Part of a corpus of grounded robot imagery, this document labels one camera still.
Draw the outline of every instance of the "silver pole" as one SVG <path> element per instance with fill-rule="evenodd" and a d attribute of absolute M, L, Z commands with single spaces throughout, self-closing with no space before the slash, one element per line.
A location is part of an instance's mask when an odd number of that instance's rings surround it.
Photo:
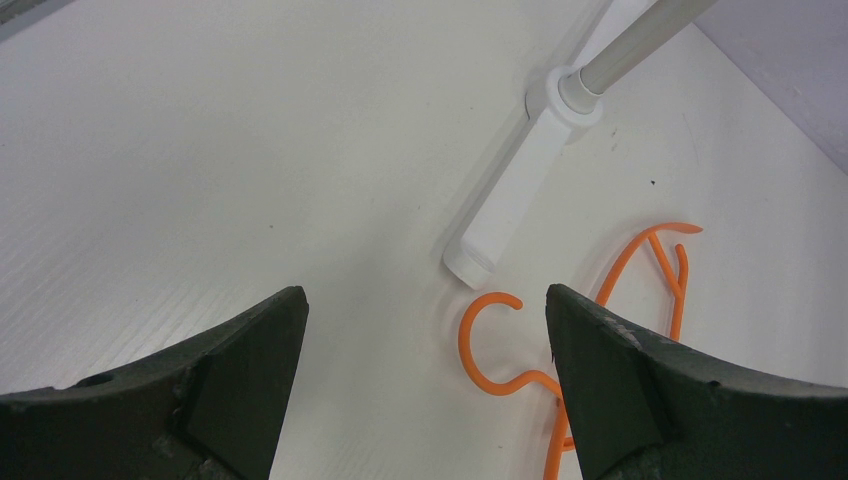
<path fill-rule="evenodd" d="M 715 2 L 716 0 L 657 0 L 580 70 L 583 85 L 595 95 L 604 93 Z"/>

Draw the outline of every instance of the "white handle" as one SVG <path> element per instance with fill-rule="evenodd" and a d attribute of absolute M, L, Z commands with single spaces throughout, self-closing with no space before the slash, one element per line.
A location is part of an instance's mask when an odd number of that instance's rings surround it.
<path fill-rule="evenodd" d="M 600 105 L 582 115 L 570 110 L 560 98 L 557 83 L 573 71 L 570 67 L 554 69 L 538 87 L 538 94 L 533 89 L 528 93 L 528 110 L 538 112 L 531 119 L 533 126 L 467 227 L 457 231 L 445 249 L 445 265 L 475 290 L 495 272 L 562 148 L 600 120 Z M 534 107 L 542 106 L 542 94 L 545 104 L 539 111 Z"/>

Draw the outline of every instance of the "white table surface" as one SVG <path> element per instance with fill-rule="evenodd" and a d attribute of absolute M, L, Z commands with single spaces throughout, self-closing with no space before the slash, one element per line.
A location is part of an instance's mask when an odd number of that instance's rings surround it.
<path fill-rule="evenodd" d="M 440 256 L 591 2 L 64 3 L 0 29 L 0 392 L 69 386 L 299 284 L 272 478 L 541 478 L 552 399 L 467 379 L 476 293 Z M 605 102 L 488 289 L 526 306 L 481 317 L 483 370 L 553 373 L 547 286 L 594 294 L 632 235 L 689 221 L 684 343 L 848 384 L 848 176 L 691 26 Z M 639 252 L 610 307 L 664 331 L 670 305 Z"/>

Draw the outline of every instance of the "orange wire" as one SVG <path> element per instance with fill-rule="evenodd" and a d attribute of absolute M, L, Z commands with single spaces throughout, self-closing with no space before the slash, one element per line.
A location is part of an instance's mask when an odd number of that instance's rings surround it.
<path fill-rule="evenodd" d="M 654 256 L 660 264 L 660 269 L 662 269 L 666 283 L 671 289 L 672 295 L 674 295 L 674 310 L 672 312 L 671 332 L 669 336 L 672 340 L 679 341 L 680 330 L 683 326 L 683 306 L 686 300 L 686 286 L 689 279 L 689 258 L 686 256 L 686 249 L 683 248 L 683 245 L 675 245 L 674 251 L 677 254 L 678 266 L 678 274 L 675 279 L 674 270 L 671 268 L 671 264 L 669 264 L 665 251 L 663 250 L 659 238 L 657 238 L 656 235 L 656 232 L 660 230 L 673 230 L 687 234 L 703 231 L 701 227 L 690 225 L 688 223 L 663 223 L 645 229 L 629 244 L 627 244 L 621 254 L 619 254 L 604 279 L 604 283 L 598 291 L 598 296 L 596 297 L 595 302 L 598 305 L 606 306 L 607 301 L 609 301 L 609 297 L 612 294 L 612 290 L 615 287 L 616 282 L 618 282 L 619 277 L 621 277 L 627 262 L 639 246 L 641 246 L 645 240 L 648 240 L 651 245 L 651 249 L 654 252 Z M 554 422 L 554 429 L 551 432 L 551 441 L 548 444 L 544 473 L 544 480 L 556 480 L 559 476 L 559 465 L 562 461 L 562 453 L 575 448 L 574 437 L 566 436 L 566 432 L 568 431 L 568 414 L 565 410 L 565 401 L 563 399 L 562 388 L 560 385 L 550 376 L 540 372 L 539 370 L 524 372 L 506 383 L 492 382 L 483 375 L 483 372 L 481 372 L 477 367 L 477 363 L 474 362 L 474 356 L 471 354 L 471 327 L 474 324 L 474 320 L 477 318 L 477 315 L 481 310 L 493 303 L 508 305 L 514 310 L 520 310 L 523 307 L 521 300 L 513 295 L 503 292 L 487 293 L 479 297 L 477 300 L 474 300 L 471 305 L 468 306 L 468 309 L 465 311 L 465 314 L 462 316 L 462 321 L 459 324 L 459 339 L 457 342 L 459 345 L 459 358 L 462 360 L 462 366 L 465 368 L 465 372 L 468 374 L 469 378 L 471 378 L 471 381 L 473 381 L 474 384 L 481 390 L 491 395 L 510 395 L 525 385 L 533 382 L 542 384 L 542 386 L 544 386 L 548 391 L 556 395 L 559 400 L 557 402 L 557 415 Z"/>
<path fill-rule="evenodd" d="M 521 300 L 508 293 L 494 292 L 487 293 L 474 300 L 468 310 L 465 311 L 462 322 L 459 324 L 459 358 L 462 360 L 462 366 L 465 367 L 465 372 L 471 378 L 471 381 L 480 387 L 480 390 L 497 396 L 510 395 L 528 383 L 536 382 L 541 383 L 557 398 L 562 398 L 562 389 L 559 388 L 559 384 L 553 378 L 538 370 L 524 372 L 506 383 L 495 383 L 486 378 L 477 367 L 474 356 L 471 354 L 471 326 L 474 324 L 477 314 L 493 303 L 509 305 L 513 310 L 520 310 L 524 306 Z"/>

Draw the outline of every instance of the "orange bent wire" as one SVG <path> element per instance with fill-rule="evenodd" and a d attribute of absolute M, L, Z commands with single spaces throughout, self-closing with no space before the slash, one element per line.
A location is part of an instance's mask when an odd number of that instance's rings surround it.
<path fill-rule="evenodd" d="M 674 295 L 674 309 L 671 319 L 670 337 L 674 341 L 680 340 L 680 330 L 683 326 L 683 306 L 686 300 L 686 287 L 689 279 L 689 259 L 686 256 L 686 249 L 683 245 L 675 245 L 674 251 L 677 254 L 677 278 L 674 276 L 674 270 L 669 264 L 665 251 L 657 238 L 657 232 L 661 230 L 672 230 L 680 233 L 699 233 L 703 231 L 701 227 L 688 223 L 663 223 L 650 227 L 637 235 L 627 246 L 622 250 L 621 254 L 616 259 L 609 273 L 598 291 L 598 296 L 595 302 L 598 305 L 606 306 L 612 290 L 627 262 L 642 245 L 645 240 L 651 245 L 651 249 L 660 264 L 660 269 L 666 279 L 666 283 Z M 559 465 L 562 460 L 562 453 L 574 449 L 574 438 L 567 437 L 568 431 L 568 415 L 565 410 L 565 400 L 562 395 L 562 388 L 553 378 L 539 370 L 530 370 L 513 378 L 506 383 L 495 383 L 485 375 L 477 367 L 474 361 L 474 356 L 471 353 L 471 327 L 474 320 L 481 310 L 488 305 L 499 303 L 512 307 L 514 310 L 520 310 L 523 303 L 517 297 L 503 292 L 487 293 L 482 295 L 477 300 L 474 300 L 465 314 L 462 316 L 462 321 L 459 325 L 459 358 L 462 361 L 462 366 L 471 381 L 474 382 L 481 390 L 491 395 L 503 396 L 515 393 L 529 383 L 539 383 L 544 386 L 549 392 L 556 395 L 557 416 L 554 422 L 554 429 L 551 432 L 551 441 L 548 445 L 548 454 L 545 460 L 545 480 L 556 480 L 559 475 Z"/>

